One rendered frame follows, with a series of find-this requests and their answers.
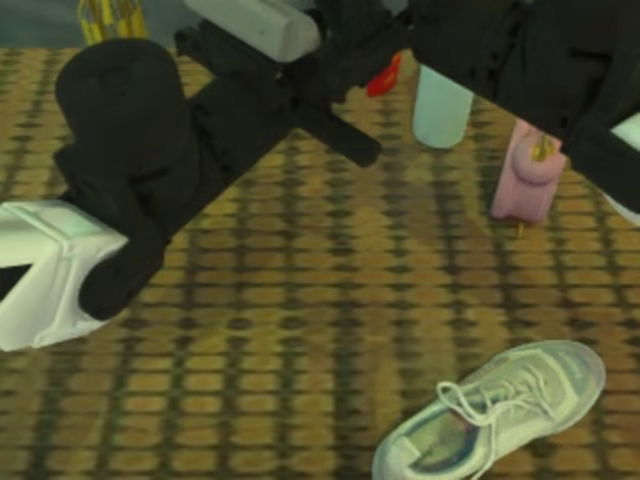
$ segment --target white object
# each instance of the white object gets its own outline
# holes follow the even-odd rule
[[[473,93],[424,65],[420,66],[413,113],[413,134],[431,148],[452,148],[462,141]]]
[[[293,62],[320,47],[309,0],[185,0],[198,15],[276,62]]]
[[[40,348],[102,327],[80,309],[93,267],[127,239],[59,200],[0,205],[0,351]]]
[[[503,352],[459,385],[439,383],[439,399],[379,446],[373,480],[477,480],[496,460],[577,423],[605,378],[600,357],[581,343],[551,340]],[[453,434],[434,430],[442,418],[464,426]],[[452,450],[460,439],[463,448]]]
[[[640,113],[636,113],[620,125],[615,127],[611,132],[618,138],[624,140],[628,145],[640,152]],[[624,217],[628,222],[636,226],[640,226],[640,213],[632,212],[628,208],[620,205],[609,195],[604,195],[618,215]]]

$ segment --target shoelace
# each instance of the shoelace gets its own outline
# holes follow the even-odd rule
[[[497,424],[498,419],[501,418],[502,415],[513,414],[520,408],[535,411],[554,419],[554,413],[549,406],[546,395],[543,376],[534,368],[525,368],[522,378],[518,380],[500,380],[497,384],[504,388],[505,400],[499,400],[494,403],[491,401],[485,389],[480,387],[477,390],[486,403],[486,413],[478,412],[469,404],[469,401],[465,398],[462,387],[459,385],[451,382],[440,382],[437,386],[438,397],[442,403],[476,427],[489,427],[489,454],[483,466],[471,480],[479,480],[482,475],[491,469],[497,460]],[[447,393],[449,392],[453,393],[453,399],[447,397]]]

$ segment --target tiled floor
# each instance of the tiled floor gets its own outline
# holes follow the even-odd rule
[[[2,200],[62,187],[51,87],[71,53],[0,50]],[[207,79],[181,68],[190,92]],[[548,223],[516,239],[487,215],[513,120],[478,101],[463,144],[429,151],[412,91],[348,104],[385,143],[377,166],[291,135],[122,318],[0,355],[0,479],[368,479],[437,381],[549,338],[593,345],[606,394],[487,478],[640,478],[640,232],[567,173]]]

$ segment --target red object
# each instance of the red object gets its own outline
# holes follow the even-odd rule
[[[367,86],[367,95],[369,97],[378,97],[388,93],[398,83],[398,73],[400,72],[400,53],[393,57],[391,65],[384,69],[376,78],[371,80]]]

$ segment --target shoe opening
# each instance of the shoe opening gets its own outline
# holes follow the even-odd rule
[[[9,295],[31,267],[32,265],[0,267],[0,302]]]

